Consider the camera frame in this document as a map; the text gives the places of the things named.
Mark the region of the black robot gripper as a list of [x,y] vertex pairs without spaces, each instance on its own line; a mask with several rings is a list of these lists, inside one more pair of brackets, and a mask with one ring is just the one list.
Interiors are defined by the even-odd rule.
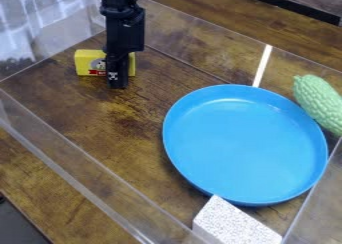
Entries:
[[129,86],[130,52],[145,47],[146,10],[138,0],[101,0],[101,14],[106,17],[107,55],[106,79],[109,87]]

